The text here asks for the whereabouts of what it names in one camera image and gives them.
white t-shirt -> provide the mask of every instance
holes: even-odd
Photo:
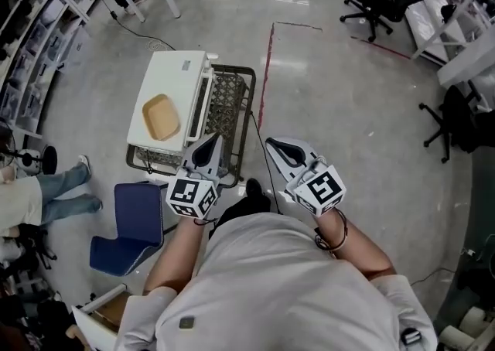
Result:
[[[179,295],[157,288],[129,298],[115,349],[392,351],[407,327],[422,334],[426,351],[436,349],[406,277],[369,282],[320,250],[314,235],[272,213],[225,223]]]
[[[0,236],[21,223],[41,224],[43,208],[41,187],[35,176],[5,183],[0,172]]]

blue chair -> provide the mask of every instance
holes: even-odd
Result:
[[[163,231],[162,189],[147,182],[115,186],[117,238],[93,237],[90,266],[123,277],[152,256],[163,245],[163,237],[177,225]]]

wooden tray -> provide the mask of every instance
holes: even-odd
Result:
[[[142,106],[142,116],[150,136],[157,141],[165,141],[180,129],[177,111],[165,94],[159,94],[146,102]]]

black shoe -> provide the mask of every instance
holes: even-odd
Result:
[[[254,178],[250,178],[246,182],[246,196],[247,197],[257,197],[264,196],[263,189],[261,188],[260,182]]]

gray concrete floor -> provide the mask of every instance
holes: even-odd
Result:
[[[105,1],[117,8],[112,0]],[[325,155],[348,189],[343,210],[410,281],[441,264],[455,268],[469,211],[471,161],[468,155],[453,152],[451,162],[442,165],[441,142],[429,149],[422,145],[436,125],[418,103],[435,105],[441,99],[437,66],[351,39],[366,38],[367,25],[359,19],[346,25],[339,21],[340,15],[354,11],[343,0],[176,3],[180,19],[173,18],[164,0],[148,0],[141,5],[144,23],[130,15],[120,20],[177,49],[204,49],[218,53],[218,63],[252,67],[258,76],[256,118],[273,29],[262,138],[301,138]],[[392,36],[379,28],[377,43],[411,53],[414,47],[405,22],[393,27]],[[75,216],[50,227],[49,243],[59,260],[46,276],[69,305],[84,303],[92,291],[100,294],[121,282],[140,292],[154,261],[149,259],[126,278],[89,267],[92,236],[115,237],[114,185],[144,179],[143,172],[126,166],[125,149],[132,109],[152,53],[146,48],[148,39],[116,26],[101,2],[87,30],[92,39],[83,62],[56,80],[42,129],[44,141],[59,152],[60,171],[71,167],[78,154],[90,158],[94,176],[73,193],[90,190],[104,201],[103,211],[95,215]],[[247,139],[242,175],[256,177],[271,189],[252,123]],[[282,178],[271,168],[282,212],[311,223],[303,208],[285,200]],[[224,192],[212,216],[241,198],[244,189],[238,186]],[[174,221],[169,213],[165,220]],[[446,281],[432,278],[416,287],[432,315]]]

